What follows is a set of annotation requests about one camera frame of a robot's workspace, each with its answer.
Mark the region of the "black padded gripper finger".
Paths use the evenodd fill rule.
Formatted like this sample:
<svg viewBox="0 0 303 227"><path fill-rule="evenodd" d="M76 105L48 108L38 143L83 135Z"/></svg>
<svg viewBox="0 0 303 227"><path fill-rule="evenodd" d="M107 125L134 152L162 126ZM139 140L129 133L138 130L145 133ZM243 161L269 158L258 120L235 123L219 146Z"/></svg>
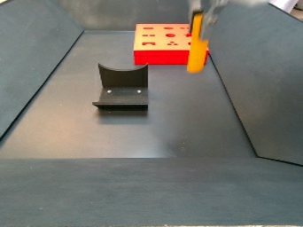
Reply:
<svg viewBox="0 0 303 227"><path fill-rule="evenodd" d="M202 0L189 0L190 31L194 30L194 17L205 11Z"/></svg>

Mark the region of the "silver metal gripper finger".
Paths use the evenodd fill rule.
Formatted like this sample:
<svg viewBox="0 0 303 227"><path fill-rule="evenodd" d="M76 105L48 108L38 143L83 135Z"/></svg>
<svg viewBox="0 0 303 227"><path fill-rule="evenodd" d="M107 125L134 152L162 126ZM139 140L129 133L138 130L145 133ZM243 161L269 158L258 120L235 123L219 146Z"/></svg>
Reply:
<svg viewBox="0 0 303 227"><path fill-rule="evenodd" d="M225 9L229 0L203 0L205 17L201 38L209 40L217 24L219 14Z"/></svg>

